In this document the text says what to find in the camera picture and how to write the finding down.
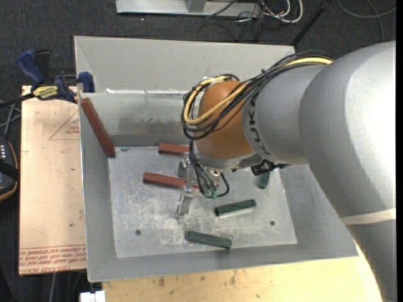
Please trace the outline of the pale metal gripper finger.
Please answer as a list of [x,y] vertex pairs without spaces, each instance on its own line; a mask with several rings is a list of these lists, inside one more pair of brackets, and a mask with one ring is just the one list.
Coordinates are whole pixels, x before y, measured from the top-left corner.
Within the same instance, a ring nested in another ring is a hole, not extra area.
[[182,191],[179,197],[178,207],[176,209],[176,218],[181,218],[186,214],[186,192]]
[[190,190],[183,191],[183,198],[181,202],[181,216],[185,216],[188,214],[193,198],[194,198],[193,191]]

